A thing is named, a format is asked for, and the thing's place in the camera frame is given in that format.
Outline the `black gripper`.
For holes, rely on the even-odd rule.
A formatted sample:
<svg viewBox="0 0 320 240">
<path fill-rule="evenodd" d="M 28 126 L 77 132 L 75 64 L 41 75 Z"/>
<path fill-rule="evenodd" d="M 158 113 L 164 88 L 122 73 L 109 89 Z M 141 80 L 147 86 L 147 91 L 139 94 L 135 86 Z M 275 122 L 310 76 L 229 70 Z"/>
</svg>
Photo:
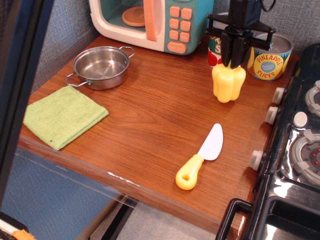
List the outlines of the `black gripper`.
<svg viewBox="0 0 320 240">
<path fill-rule="evenodd" d="M 225 67 L 235 69 L 247 57 L 250 47 L 271 49 L 274 27 L 260 21 L 262 12 L 269 12 L 275 1 L 266 7 L 262 0 L 231 0 L 227 15 L 207 16 L 206 33 L 221 39 L 221 59 Z"/>
</svg>

